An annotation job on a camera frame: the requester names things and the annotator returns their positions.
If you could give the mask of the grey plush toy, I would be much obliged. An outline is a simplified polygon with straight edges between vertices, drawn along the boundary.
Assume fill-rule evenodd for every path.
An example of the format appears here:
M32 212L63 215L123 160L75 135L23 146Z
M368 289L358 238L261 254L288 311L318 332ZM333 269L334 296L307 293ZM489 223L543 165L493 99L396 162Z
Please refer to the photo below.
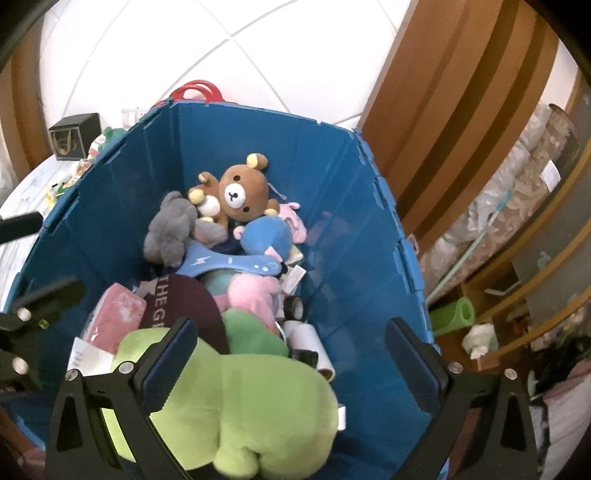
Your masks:
M217 246L228 240L228 228L199 218L197 208L179 191L167 193L148 225L144 258L150 263L178 268L193 240L207 248Z

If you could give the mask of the black gift box gold print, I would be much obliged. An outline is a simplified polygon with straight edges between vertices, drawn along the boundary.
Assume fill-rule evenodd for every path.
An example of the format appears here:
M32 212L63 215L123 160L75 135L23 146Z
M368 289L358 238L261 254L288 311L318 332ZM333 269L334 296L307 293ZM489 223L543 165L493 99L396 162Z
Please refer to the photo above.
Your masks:
M53 153L60 161L77 161L85 158L91 143L101 132L98 113L64 117L48 130Z

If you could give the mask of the pink cloth pouch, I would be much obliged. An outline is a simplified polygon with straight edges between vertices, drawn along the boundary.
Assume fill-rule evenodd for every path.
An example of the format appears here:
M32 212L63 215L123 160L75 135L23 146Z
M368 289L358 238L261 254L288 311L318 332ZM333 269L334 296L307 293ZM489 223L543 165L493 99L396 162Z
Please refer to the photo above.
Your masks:
M119 283L105 290L80 338L96 348L115 354L123 338L139 328L146 301Z

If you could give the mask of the green frog plush toy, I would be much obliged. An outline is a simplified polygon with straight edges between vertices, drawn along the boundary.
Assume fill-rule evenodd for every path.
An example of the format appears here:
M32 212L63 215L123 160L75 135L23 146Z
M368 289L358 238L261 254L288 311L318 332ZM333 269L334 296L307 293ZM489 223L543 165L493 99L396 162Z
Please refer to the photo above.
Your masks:
M124 128L106 127L102 131L102 133L94 140L94 142L92 143L92 148L96 152L102 152L115 140L117 140L120 137L125 136L126 133L127 133L127 130Z

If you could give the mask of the green foam roll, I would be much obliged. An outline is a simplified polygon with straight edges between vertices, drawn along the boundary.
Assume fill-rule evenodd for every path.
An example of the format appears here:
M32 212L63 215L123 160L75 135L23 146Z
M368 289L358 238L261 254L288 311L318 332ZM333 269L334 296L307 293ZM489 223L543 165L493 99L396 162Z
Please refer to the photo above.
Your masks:
M467 297L461 297L430 313L432 330L436 337L471 327L475 318L474 306Z

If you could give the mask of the lime green large plush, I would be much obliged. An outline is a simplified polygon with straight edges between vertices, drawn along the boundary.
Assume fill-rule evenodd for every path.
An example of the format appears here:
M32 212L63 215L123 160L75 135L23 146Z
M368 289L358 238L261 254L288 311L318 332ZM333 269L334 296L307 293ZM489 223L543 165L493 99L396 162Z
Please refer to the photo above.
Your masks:
M186 470L229 479L307 479L329 459L339 404L327 380L296 360L221 355L197 342L161 410L149 419Z

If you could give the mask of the dark maroon cap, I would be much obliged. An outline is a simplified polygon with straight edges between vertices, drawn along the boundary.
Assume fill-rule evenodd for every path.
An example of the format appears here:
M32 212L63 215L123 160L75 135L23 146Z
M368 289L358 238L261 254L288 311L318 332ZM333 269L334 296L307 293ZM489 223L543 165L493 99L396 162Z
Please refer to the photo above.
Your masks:
M146 302L140 329L171 327L180 317L197 324L198 335L219 354L229 354L228 335L214 297L198 280L168 274L143 282L136 294Z

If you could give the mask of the blue lightning toy paddle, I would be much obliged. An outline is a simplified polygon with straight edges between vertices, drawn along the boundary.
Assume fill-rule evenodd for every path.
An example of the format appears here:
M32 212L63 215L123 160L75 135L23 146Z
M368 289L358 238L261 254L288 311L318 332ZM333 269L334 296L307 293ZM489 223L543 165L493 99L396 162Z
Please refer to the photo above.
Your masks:
M276 276L283 271L280 261L266 255L226 255L212 251L199 242L193 242L176 274L198 277L213 270L230 269L240 272Z

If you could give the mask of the red plastic carry case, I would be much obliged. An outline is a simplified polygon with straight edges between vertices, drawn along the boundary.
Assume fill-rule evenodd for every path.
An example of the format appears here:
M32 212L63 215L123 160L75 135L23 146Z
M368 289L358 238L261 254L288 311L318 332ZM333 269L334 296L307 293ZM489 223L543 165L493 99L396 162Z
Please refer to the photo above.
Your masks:
M206 80L192 80L174 89L165 99L157 101L153 108L162 106L167 101L189 99L204 103L228 103L214 83Z

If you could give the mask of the blue plastic storage crate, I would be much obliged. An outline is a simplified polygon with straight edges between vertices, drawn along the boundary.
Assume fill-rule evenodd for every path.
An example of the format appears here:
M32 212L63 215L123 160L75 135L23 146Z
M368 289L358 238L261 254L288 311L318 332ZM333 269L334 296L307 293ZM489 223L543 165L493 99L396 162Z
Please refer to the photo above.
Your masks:
M389 479L404 463L430 418L387 352L385 328L400 317L422 340L433 334L417 257L372 152L358 134L308 118L189 101L147 113L104 151L16 265L5 291L11 301L70 276L86 287L84 299L37 336L41 389L6 403L39 439L48 438L71 345L99 297L113 283L146 277L143 241L164 195L250 153L267 157L270 184L301 206L301 297L346 407L346 430L318 477Z

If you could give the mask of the brown bear plush toy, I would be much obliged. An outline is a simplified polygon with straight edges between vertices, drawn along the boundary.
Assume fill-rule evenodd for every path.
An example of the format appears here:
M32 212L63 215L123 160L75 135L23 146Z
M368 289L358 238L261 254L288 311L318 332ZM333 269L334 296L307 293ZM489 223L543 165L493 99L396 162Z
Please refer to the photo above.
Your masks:
M269 160L260 153L246 157L244 164L233 165L216 179L209 172L198 174L197 186L187 198L205 221L228 227L230 219L249 223L263 216L277 216L280 203L270 198L270 186L263 170Z

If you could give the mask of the white paper roll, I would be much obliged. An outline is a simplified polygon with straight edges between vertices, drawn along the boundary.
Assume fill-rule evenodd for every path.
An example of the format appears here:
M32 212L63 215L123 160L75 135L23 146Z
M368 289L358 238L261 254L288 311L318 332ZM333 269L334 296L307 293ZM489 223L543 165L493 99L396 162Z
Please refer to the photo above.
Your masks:
M328 382L335 379L335 368L332 366L329 355L314 326L297 320L287 320L283 322L283 333L286 335L287 345L291 350L307 350L317 353L318 361L315 363L315 370L321 373Z

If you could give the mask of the pink plush toy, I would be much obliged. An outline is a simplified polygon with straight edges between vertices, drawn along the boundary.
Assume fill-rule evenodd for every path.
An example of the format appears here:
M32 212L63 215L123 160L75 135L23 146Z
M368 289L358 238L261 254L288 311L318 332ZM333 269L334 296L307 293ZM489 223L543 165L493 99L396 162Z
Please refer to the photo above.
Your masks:
M283 290L272 276L238 273L231 277L225 293L214 295L221 312L235 308L256 316L267 329L276 327L276 313Z

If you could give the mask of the blue plush toy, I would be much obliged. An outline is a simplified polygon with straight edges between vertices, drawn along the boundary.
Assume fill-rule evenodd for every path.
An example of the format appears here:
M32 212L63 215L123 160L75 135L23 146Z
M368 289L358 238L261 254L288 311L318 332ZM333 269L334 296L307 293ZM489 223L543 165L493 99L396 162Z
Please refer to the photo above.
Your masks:
M263 216L233 229L233 237L249 255L267 255L279 261L290 256L290 227L277 216Z

